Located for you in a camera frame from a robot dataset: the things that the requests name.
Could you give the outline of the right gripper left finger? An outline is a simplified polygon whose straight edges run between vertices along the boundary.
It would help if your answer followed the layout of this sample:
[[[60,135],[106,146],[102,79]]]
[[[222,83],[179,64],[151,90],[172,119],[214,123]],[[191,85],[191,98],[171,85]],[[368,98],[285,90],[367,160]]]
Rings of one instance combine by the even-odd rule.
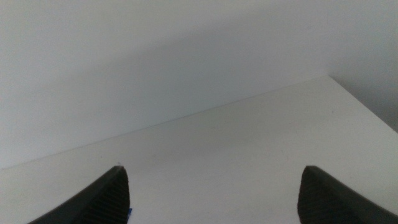
[[[123,166],[114,166],[85,189],[30,224],[126,224],[129,181]]]

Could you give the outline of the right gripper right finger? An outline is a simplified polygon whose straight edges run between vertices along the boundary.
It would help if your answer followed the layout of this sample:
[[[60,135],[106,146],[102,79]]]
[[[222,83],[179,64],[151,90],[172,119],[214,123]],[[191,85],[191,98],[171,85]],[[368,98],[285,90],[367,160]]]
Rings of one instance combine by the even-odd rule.
[[[397,224],[397,215],[317,166],[303,170],[297,212],[301,223]]]

